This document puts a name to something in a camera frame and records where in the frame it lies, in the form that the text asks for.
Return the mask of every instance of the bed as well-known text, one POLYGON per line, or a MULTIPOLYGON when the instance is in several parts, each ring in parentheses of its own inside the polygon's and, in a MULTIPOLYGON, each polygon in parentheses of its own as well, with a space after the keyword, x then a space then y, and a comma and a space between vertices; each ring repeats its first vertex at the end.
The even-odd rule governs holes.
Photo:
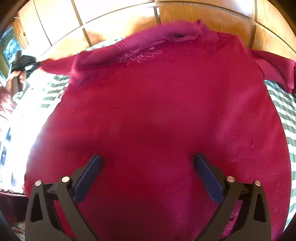
MULTIPOLYGON (((103 41, 87 49, 87 51, 109 46, 122 39, 103 41)), ((31 75, 31 85, 13 112, 10 130, 11 140, 2 168, 4 172, 1 173, 1 188, 23 193, 22 186, 30 148, 47 118, 61 101, 61 97, 69 85, 69 80, 70 76, 48 74, 41 70, 35 71, 31 75)), ((292 187, 286 228, 296 213, 295 95, 285 92, 276 82, 265 80, 264 83, 281 119, 291 160, 292 187)))

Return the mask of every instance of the person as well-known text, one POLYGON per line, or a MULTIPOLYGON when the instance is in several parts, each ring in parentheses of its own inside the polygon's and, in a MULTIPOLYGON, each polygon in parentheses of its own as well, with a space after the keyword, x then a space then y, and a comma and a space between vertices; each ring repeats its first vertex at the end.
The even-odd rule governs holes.
POLYGON ((7 131, 9 130, 10 116, 16 107, 16 103, 12 100, 12 97, 15 94, 12 87, 12 80, 15 77, 19 77, 20 83, 25 85, 27 73, 26 71, 13 71, 7 78, 6 86, 0 87, 0 141, 5 138, 7 131))

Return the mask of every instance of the shirt sleeve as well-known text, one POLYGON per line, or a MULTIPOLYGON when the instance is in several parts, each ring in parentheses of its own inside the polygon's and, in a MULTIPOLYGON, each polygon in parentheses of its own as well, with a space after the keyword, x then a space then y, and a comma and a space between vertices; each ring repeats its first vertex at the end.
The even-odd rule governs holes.
POLYGON ((294 92, 296 64, 294 60, 261 50, 248 50, 248 52, 261 68, 265 80, 277 82, 288 93, 294 92))
POLYGON ((41 69, 51 74, 71 75, 72 65, 77 55, 53 60, 47 59, 42 62, 41 69))

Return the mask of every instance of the striped bedsheet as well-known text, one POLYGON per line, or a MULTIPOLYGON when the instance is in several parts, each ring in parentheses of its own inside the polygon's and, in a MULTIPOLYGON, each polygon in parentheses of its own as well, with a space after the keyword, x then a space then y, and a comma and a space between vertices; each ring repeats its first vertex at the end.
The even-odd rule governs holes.
POLYGON ((289 214, 285 228, 296 213, 296 102, 293 94, 287 93, 276 82, 264 80, 270 98, 281 119, 291 160, 292 187, 289 214))

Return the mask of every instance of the embroidered design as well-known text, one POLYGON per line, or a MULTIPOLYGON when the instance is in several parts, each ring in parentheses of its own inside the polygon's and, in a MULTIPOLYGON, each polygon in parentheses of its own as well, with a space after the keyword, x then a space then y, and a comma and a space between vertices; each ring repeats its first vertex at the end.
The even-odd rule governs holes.
POLYGON ((140 52, 140 48, 138 48, 136 50, 124 54, 124 56, 120 58, 120 63, 126 63, 126 65, 129 65, 135 61, 138 63, 142 63, 146 59, 153 58, 155 55, 162 53, 162 50, 155 50, 154 47, 151 47, 148 51, 145 50, 142 52, 140 52))

